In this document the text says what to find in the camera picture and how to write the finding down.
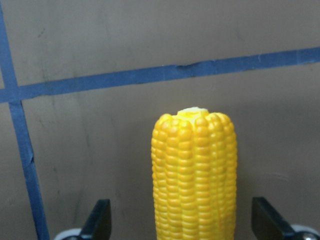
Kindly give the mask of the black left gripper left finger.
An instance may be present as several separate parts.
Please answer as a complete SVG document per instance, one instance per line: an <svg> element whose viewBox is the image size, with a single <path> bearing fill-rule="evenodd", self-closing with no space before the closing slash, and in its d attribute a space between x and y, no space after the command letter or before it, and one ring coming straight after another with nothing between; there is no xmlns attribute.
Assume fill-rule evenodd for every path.
<svg viewBox="0 0 320 240"><path fill-rule="evenodd" d="M111 202L99 199L90 212L80 234L82 240L109 240L111 236Z"/></svg>

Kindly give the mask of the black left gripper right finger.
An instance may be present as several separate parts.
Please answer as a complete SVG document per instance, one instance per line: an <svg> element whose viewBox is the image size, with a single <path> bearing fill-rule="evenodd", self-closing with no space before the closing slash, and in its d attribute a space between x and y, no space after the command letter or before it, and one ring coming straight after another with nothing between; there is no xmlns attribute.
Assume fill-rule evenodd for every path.
<svg viewBox="0 0 320 240"><path fill-rule="evenodd" d="M252 198L251 229L257 240L291 240L296 234L264 197Z"/></svg>

